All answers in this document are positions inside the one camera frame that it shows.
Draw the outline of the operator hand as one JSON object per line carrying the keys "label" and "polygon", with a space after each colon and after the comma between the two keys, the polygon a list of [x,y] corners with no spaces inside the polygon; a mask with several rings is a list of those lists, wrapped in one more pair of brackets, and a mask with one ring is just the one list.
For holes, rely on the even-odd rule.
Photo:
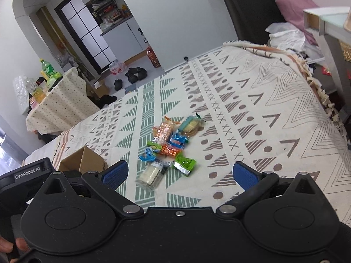
{"label": "operator hand", "polygon": [[[23,252],[28,252],[30,250],[24,238],[16,238],[15,240],[16,247]],[[13,251],[14,244],[0,237],[0,252],[9,254]]]}

